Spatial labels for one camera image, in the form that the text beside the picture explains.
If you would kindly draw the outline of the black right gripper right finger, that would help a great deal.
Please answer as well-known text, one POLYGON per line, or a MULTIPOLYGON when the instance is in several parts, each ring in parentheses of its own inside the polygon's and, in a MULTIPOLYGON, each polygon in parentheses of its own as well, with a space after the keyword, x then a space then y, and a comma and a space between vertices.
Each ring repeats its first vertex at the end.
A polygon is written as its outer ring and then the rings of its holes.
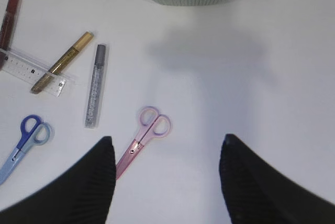
POLYGON ((232 223, 334 223, 334 204, 281 174, 234 134, 222 143, 219 175, 232 223))

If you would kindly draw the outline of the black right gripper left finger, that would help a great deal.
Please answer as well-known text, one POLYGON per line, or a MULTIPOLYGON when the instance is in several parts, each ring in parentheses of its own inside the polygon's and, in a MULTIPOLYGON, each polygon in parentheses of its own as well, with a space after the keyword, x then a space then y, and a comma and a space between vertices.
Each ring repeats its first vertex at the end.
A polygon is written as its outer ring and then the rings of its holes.
POLYGON ((60 177, 2 210, 1 223, 105 223, 115 186, 115 151, 105 136, 60 177))

